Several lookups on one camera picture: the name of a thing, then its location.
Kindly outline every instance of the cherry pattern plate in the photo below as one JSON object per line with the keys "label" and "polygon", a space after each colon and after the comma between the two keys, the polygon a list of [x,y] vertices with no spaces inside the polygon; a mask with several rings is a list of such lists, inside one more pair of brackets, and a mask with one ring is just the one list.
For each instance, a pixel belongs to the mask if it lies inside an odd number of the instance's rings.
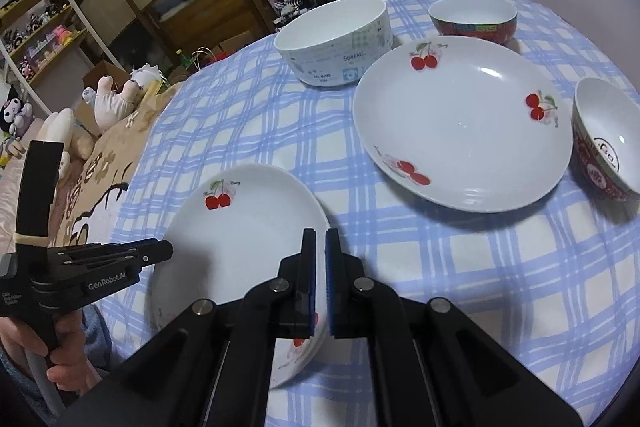
{"label": "cherry pattern plate", "polygon": [[277,276],[280,260],[298,253],[304,228],[316,230],[316,332],[309,340],[276,341],[275,387],[296,375],[328,331],[324,234],[326,216],[313,194],[287,171],[241,165],[220,172],[180,208],[164,238],[174,256],[151,279],[151,307],[163,328],[193,301],[225,303]]}
{"label": "cherry pattern plate", "polygon": [[434,37],[392,50],[358,84],[353,119],[391,179],[459,210],[531,204],[571,158],[570,114],[553,83],[481,39]]}

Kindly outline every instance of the shelf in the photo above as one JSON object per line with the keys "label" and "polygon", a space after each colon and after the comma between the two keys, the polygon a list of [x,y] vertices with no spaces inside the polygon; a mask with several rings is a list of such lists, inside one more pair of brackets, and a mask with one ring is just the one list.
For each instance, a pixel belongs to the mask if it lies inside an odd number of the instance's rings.
{"label": "shelf", "polygon": [[43,32],[45,32],[45,30],[48,30],[50,28],[55,28],[56,26],[60,26],[63,23],[65,17],[69,14],[69,12],[71,12],[71,5],[67,6],[65,9],[62,10],[62,12],[54,16],[49,22],[44,23],[42,26],[40,26],[40,28],[34,31],[26,39],[24,39],[22,44],[20,44],[20,46],[18,46],[16,49],[14,49],[14,51],[11,52],[10,56],[12,60],[15,60],[16,58],[21,58],[26,53],[27,47],[29,46],[29,44],[35,42],[35,40],[33,41],[31,40],[32,38],[35,38],[37,35],[42,34]]}
{"label": "shelf", "polygon": [[68,42],[64,47],[58,48],[58,50],[53,54],[53,56],[49,60],[47,60],[47,62],[42,63],[42,65],[40,66],[40,69],[38,70],[38,73],[36,73],[31,78],[31,80],[29,80],[30,86],[31,87],[35,86],[36,81],[40,80],[41,77],[44,76],[43,75],[44,71],[46,71],[47,68],[49,68],[53,63],[56,63],[57,61],[60,60],[60,58],[66,55],[69,52],[69,50],[72,47],[74,47],[74,44],[79,44],[85,35],[86,35],[86,28],[83,28],[78,33],[76,33],[71,39],[71,41]]}
{"label": "shelf", "polygon": [[0,34],[4,33],[9,26],[14,24],[20,17],[27,13],[37,3],[43,0],[19,0],[11,6],[4,15],[0,16]]}

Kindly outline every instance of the red patterned bowl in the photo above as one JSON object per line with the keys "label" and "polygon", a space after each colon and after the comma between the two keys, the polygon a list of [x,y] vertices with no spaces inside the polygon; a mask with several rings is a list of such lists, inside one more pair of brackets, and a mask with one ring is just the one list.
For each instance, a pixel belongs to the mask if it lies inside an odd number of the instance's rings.
{"label": "red patterned bowl", "polygon": [[640,108],[599,78],[575,89],[574,152],[600,194],[640,200]]}
{"label": "red patterned bowl", "polygon": [[441,35],[506,44],[516,33],[518,9],[510,0],[439,0],[429,17]]}

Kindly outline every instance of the red cherry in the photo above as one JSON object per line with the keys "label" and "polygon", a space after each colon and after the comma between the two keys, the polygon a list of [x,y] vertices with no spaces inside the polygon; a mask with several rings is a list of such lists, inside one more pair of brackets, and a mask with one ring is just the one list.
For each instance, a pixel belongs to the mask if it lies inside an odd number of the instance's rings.
{"label": "red cherry", "polygon": [[409,176],[414,182],[416,182],[418,185],[429,185],[431,183],[431,180],[428,179],[427,176],[424,176],[423,174],[418,174],[418,172],[412,172],[412,174]]}
{"label": "red cherry", "polygon": [[433,70],[438,65],[438,59],[435,55],[427,55],[424,57],[424,65],[427,66],[430,70]]}
{"label": "red cherry", "polygon": [[413,172],[415,172],[415,167],[409,162],[399,161],[396,163],[396,165],[402,172],[406,172],[407,174],[412,174]]}
{"label": "red cherry", "polygon": [[545,110],[541,107],[534,107],[531,109],[531,118],[533,120],[542,120],[545,118]]}
{"label": "red cherry", "polygon": [[231,204],[231,197],[223,192],[218,196],[218,201],[220,202],[220,206],[229,206]]}
{"label": "red cherry", "polygon": [[530,108],[535,109],[540,105],[540,97],[532,92],[527,98],[524,99],[524,103],[526,103]]}
{"label": "red cherry", "polygon": [[411,66],[416,71],[420,71],[424,69],[424,60],[421,57],[413,57],[411,59]]}
{"label": "red cherry", "polygon": [[218,198],[215,196],[207,196],[207,198],[204,200],[204,204],[207,206],[209,210],[213,210],[214,208],[218,208],[218,206],[220,205],[220,202],[218,201]]}

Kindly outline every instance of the blue plaid tablecloth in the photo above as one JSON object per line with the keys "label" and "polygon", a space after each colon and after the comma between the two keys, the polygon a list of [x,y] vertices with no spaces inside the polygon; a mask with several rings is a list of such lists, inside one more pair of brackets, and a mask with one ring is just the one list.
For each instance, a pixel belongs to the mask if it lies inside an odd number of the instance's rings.
{"label": "blue plaid tablecloth", "polygon": [[[436,34],[436,0],[388,1],[401,39]],[[551,10],[514,0],[520,53],[552,79],[566,103],[585,76],[638,100],[628,80]],[[273,36],[194,74],[150,134],[112,240],[162,237],[189,195],[237,163],[287,169],[316,195],[342,244],[402,296],[446,296],[509,349],[585,423],[616,394],[640,355],[637,207],[591,200],[568,170],[527,208],[466,214],[414,197],[378,170],[351,118],[354,86],[300,83]],[[118,355],[152,334],[149,271],[100,309]],[[294,380],[271,392],[266,424],[375,425],[367,347],[327,340]]]}

